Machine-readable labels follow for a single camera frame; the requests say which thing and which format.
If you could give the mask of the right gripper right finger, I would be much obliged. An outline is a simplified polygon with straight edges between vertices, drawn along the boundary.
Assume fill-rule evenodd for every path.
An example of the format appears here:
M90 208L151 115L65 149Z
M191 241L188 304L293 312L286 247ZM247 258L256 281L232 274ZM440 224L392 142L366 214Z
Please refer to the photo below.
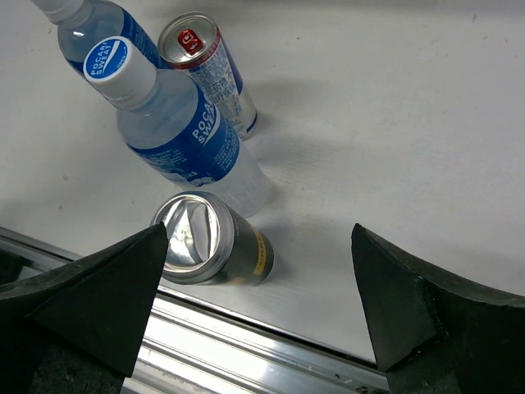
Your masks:
M446 271L357 224L351 251L392 393L522 393L524 298Z

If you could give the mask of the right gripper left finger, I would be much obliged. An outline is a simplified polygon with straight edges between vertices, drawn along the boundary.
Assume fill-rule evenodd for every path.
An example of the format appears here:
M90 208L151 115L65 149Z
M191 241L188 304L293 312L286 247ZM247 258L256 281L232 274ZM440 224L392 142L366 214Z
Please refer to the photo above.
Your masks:
M167 244L157 224L76 258L2 229L2 392L120 392L135 369Z

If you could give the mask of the black yellow can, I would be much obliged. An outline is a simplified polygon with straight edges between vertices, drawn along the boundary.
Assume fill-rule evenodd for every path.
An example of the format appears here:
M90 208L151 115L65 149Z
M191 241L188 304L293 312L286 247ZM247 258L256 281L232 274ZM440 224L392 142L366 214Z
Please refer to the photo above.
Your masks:
M162 276L171 283L256 286L273 268L268 238L211 193L179 193L157 210L151 223L167 230Z

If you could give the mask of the blue label water bottle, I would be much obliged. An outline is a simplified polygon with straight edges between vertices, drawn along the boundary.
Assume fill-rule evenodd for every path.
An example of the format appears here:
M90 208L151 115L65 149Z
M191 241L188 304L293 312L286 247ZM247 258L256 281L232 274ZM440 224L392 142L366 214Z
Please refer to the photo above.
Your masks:
M84 60L99 41L119 35L129 39L158 69L167 69L157 45L123 7L111 1L33 0L33 4L57 26L62 56L82 76Z
M115 109L121 138L182 190L212 193L244 217L269 181L218 106L188 76L157 69L132 43L111 36L84 60L84 77Z

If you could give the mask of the red tab silver can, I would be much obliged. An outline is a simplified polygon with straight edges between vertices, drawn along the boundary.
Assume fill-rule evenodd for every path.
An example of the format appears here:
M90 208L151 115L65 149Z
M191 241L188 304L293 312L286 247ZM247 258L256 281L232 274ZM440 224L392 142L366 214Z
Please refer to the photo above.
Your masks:
M161 31L157 48L172 69L185 73L205 91L242 140L253 134L258 111L211 17L202 12L178 16Z

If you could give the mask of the aluminium front rail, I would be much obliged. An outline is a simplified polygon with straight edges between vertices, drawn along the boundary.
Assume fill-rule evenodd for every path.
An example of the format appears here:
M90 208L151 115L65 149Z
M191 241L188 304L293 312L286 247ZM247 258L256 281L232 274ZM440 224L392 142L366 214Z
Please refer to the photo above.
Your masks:
M385 393L375 369L161 288L118 393Z

